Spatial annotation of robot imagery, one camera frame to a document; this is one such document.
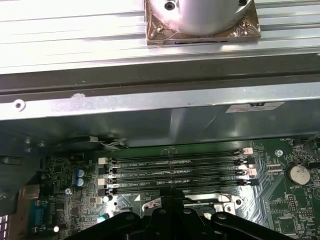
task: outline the metal bracket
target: metal bracket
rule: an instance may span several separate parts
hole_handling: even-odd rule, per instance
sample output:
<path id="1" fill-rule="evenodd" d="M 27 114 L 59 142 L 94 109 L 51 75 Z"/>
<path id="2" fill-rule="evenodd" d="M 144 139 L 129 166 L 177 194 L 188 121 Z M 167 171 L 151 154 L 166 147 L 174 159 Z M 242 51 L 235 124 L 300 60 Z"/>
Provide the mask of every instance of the metal bracket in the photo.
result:
<path id="1" fill-rule="evenodd" d="M 197 201 L 197 203 L 186 203 L 185 208 L 194 208 L 197 206 L 212 206 L 216 213 L 227 212 L 236 215 L 236 209 L 243 205 L 243 200 L 239 196 L 230 195 L 226 193 L 210 193 L 210 194 L 198 194 L 198 195 L 187 195 L 186 199 Z M 161 197 L 149 201 L 142 205 L 142 211 L 148 212 L 148 209 L 161 208 Z M 204 216 L 210 219 L 211 214 L 205 213 Z"/>

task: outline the cable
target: cable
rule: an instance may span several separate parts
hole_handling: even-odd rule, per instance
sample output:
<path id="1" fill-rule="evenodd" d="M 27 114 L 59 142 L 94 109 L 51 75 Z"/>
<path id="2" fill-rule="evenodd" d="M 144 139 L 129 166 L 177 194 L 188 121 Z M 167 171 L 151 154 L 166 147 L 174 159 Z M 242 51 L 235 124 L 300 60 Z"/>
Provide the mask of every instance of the cable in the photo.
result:
<path id="1" fill-rule="evenodd" d="M 308 139 L 305 141 L 304 145 L 303 145 L 303 149 L 304 149 L 308 154 L 310 154 L 311 156 L 313 156 L 314 158 L 320 160 L 320 153 L 319 153 L 319 152 L 315 153 L 314 150 L 313 150 L 313 147 L 310 146 L 310 143 L 311 143 L 312 141 L 316 140 L 317 138 L 320 138 L 320 132 L 317 133 L 316 135 L 308 138 Z"/>

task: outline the sticker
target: sticker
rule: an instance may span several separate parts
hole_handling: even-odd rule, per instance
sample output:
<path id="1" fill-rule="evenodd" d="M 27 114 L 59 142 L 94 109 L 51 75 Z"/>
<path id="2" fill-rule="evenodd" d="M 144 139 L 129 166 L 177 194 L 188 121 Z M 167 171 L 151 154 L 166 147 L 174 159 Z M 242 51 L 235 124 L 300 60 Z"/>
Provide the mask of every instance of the sticker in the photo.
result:
<path id="1" fill-rule="evenodd" d="M 277 107 L 281 106 L 284 103 L 285 102 L 282 101 L 282 102 L 260 102 L 260 103 L 251 103 L 251 104 L 231 105 L 225 113 L 230 114 L 230 113 L 275 110 Z"/>

